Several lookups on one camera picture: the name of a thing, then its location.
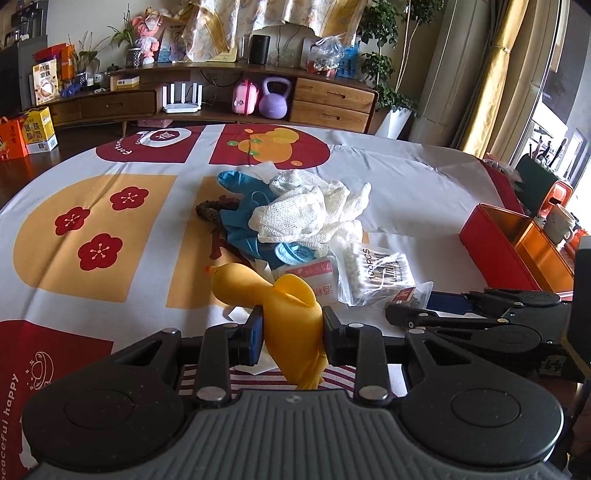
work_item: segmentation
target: barcode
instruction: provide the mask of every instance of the barcode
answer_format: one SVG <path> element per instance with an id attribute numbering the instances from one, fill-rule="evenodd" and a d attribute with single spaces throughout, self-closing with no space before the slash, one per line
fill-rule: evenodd
<path id="1" fill-rule="evenodd" d="M 387 278 L 396 282 L 402 281 L 402 267 L 391 259 L 392 255 L 372 252 L 377 260 L 374 265 L 373 275 L 381 278 Z"/>

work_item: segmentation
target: orange gift bag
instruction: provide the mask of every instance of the orange gift bag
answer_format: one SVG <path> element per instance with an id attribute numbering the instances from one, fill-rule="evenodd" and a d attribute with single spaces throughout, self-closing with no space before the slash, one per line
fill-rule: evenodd
<path id="1" fill-rule="evenodd" d="M 0 160 L 13 160 L 27 156 L 27 146 L 18 120 L 0 118 Z"/>

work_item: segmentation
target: white planter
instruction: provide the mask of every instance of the white planter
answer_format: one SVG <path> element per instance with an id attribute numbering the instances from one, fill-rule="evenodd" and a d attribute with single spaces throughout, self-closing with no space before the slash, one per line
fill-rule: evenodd
<path id="1" fill-rule="evenodd" d="M 398 138 L 410 114 L 411 111 L 408 108 L 390 110 L 375 133 L 376 137 Z"/>

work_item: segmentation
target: ribbed gray panel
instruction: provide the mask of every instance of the ribbed gray panel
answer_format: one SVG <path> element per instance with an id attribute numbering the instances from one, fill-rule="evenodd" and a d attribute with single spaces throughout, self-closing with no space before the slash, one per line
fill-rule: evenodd
<path id="1" fill-rule="evenodd" d="M 343 390 L 248 390 L 234 405 L 193 419 L 166 453 L 111 473 L 51 465 L 30 480 L 558 480 L 539 463 L 511 472 L 446 465 L 414 446 L 385 410 L 359 407 Z"/>

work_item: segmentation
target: pink plush toy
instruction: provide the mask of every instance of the pink plush toy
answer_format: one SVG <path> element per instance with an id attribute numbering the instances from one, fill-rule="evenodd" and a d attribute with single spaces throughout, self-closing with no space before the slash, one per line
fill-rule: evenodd
<path id="1" fill-rule="evenodd" d="M 144 65 L 154 63 L 154 53 L 160 48 L 156 34 L 162 24 L 162 16 L 151 8 L 146 9 L 144 17 L 135 17 L 131 24 L 138 34 L 136 45 L 144 54 Z"/>

